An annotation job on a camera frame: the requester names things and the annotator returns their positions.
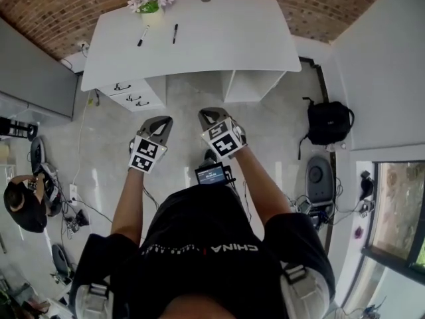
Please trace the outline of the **person's left forearm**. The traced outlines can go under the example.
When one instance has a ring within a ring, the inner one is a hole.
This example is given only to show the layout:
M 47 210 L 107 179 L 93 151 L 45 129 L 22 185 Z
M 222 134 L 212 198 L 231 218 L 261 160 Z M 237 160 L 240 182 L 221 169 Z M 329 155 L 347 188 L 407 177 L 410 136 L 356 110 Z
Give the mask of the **person's left forearm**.
M 143 229 L 143 178 L 142 171 L 129 168 L 111 229 L 111 234 L 121 234 L 137 246 Z

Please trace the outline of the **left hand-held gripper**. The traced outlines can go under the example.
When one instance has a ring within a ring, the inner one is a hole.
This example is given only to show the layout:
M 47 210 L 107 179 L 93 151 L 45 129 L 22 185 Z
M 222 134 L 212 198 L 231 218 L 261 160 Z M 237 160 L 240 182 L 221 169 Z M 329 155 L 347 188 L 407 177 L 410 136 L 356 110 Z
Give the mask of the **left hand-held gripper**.
M 151 173 L 153 166 L 167 151 L 167 140 L 173 127 L 170 116 L 147 119 L 129 144 L 129 168 Z

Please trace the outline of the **grey refrigerator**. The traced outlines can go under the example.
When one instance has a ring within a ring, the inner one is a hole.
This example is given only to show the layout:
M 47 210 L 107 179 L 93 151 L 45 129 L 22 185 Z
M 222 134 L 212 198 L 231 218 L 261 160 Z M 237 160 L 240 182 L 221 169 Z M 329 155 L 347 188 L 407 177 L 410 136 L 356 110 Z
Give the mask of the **grey refrigerator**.
M 0 116 L 61 125 L 70 122 L 78 77 L 0 18 Z

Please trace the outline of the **potted pale flower plant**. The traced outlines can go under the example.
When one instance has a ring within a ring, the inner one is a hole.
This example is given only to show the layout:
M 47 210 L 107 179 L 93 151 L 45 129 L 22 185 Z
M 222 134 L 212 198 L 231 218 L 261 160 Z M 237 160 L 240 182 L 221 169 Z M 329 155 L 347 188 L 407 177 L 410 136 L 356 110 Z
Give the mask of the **potted pale flower plant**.
M 162 20 L 165 8 L 173 3 L 174 0 L 128 0 L 127 7 L 139 15 L 145 24 L 152 26 Z

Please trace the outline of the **white desk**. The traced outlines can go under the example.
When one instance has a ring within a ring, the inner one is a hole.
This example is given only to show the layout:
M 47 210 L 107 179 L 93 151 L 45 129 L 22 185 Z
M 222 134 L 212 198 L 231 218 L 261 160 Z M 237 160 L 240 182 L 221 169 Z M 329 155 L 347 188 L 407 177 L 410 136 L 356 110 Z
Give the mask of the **white desk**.
M 179 25 L 175 44 L 173 29 Z M 301 64 L 276 0 L 175 0 L 160 22 L 145 24 L 127 7 L 101 15 L 81 89 L 145 79 L 149 101 L 167 104 L 167 78 L 212 76 L 223 102 L 259 102 Z

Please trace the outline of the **black and white marker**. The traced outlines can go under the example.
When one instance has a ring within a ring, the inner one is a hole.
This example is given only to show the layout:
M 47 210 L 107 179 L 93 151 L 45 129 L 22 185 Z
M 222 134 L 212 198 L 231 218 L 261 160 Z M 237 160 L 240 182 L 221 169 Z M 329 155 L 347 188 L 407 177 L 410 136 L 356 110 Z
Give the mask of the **black and white marker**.
M 148 32 L 149 28 L 150 28 L 150 26 L 149 26 L 149 25 L 147 25 L 147 26 L 145 27 L 145 29 L 143 30 L 143 33 L 142 33 L 142 35 L 140 36 L 140 38 L 139 38 L 139 40 L 138 40 L 138 42 L 137 42 L 137 46 L 138 46 L 138 47 L 140 47 L 140 46 L 143 44 L 143 40 L 144 40 L 144 38 L 145 38 L 145 36 L 146 36 L 146 34 L 147 34 L 147 32 Z

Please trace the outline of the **white drawer with key lock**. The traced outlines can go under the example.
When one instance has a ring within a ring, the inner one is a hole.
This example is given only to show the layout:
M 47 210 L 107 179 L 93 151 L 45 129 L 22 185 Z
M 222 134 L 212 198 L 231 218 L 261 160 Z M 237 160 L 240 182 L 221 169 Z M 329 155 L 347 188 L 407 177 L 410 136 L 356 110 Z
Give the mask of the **white drawer with key lock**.
M 146 89 L 149 90 L 150 87 L 145 79 L 117 82 L 98 88 L 99 91 L 107 96 L 113 96 L 121 93 L 141 92 Z

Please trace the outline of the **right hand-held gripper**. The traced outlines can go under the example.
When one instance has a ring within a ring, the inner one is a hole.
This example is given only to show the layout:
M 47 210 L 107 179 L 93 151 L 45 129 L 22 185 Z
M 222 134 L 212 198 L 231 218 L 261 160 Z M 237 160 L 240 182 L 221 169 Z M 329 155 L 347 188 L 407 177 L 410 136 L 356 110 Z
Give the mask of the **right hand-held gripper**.
M 224 108 L 203 108 L 198 118 L 203 130 L 201 138 L 218 158 L 228 158 L 246 145 L 244 128 Z

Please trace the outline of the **dark framed window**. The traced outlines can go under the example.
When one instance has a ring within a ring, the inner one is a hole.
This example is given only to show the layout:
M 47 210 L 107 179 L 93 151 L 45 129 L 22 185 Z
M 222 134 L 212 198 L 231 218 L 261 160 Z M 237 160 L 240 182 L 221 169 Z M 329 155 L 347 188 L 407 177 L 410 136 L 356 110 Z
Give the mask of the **dark framed window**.
M 362 254 L 425 286 L 425 160 L 374 165 L 375 208 Z

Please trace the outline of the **grey oval device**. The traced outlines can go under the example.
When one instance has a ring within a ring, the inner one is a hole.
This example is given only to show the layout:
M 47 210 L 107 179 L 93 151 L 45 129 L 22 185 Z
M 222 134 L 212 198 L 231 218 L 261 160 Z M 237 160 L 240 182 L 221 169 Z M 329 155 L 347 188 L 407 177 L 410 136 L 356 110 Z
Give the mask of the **grey oval device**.
M 39 136 L 35 137 L 31 142 L 30 158 L 31 164 L 34 166 L 38 166 L 38 164 L 46 161 L 44 143 L 42 138 Z
M 335 182 L 330 163 L 322 156 L 313 156 L 307 164 L 305 195 L 312 207 L 328 206 L 333 203 Z

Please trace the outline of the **person's black t-shirt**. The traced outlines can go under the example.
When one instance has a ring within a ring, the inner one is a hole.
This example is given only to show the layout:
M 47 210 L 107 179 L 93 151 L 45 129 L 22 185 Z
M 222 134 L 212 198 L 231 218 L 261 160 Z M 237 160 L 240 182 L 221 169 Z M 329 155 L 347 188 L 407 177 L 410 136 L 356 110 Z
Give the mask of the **person's black t-shirt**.
M 183 295 L 207 296 L 237 319 L 322 319 L 335 294 L 330 262 L 302 213 L 272 217 L 258 238 L 233 190 L 170 195 L 143 244 L 90 235 L 71 288 L 108 284 L 114 319 L 158 319 Z

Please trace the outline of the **person's right forearm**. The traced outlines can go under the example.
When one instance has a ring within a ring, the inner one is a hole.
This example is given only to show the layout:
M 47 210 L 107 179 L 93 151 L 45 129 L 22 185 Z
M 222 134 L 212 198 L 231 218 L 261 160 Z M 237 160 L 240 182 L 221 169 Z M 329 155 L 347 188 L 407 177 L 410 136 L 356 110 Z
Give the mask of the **person's right forearm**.
M 263 226 L 276 215 L 291 213 L 287 197 L 268 175 L 252 150 L 244 146 L 234 156 Z

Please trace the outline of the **small black screen device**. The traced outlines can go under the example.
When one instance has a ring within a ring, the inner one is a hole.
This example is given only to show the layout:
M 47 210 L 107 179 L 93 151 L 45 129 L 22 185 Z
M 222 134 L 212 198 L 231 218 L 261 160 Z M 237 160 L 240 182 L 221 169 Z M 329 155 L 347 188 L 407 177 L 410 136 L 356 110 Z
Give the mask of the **small black screen device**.
M 225 184 L 228 179 L 221 163 L 216 163 L 195 170 L 199 185 Z

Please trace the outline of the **black backpack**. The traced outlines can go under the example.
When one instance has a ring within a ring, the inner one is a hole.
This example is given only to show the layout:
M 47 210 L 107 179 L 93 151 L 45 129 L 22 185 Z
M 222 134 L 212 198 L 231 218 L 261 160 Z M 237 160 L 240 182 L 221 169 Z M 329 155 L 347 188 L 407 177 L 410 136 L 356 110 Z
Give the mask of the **black backpack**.
M 307 134 L 299 141 L 298 159 L 301 159 L 301 144 L 308 139 L 313 145 L 328 146 L 343 141 L 355 122 L 355 114 L 342 103 L 322 102 L 316 104 L 311 98 L 303 97 L 309 102 L 307 117 L 309 128 Z

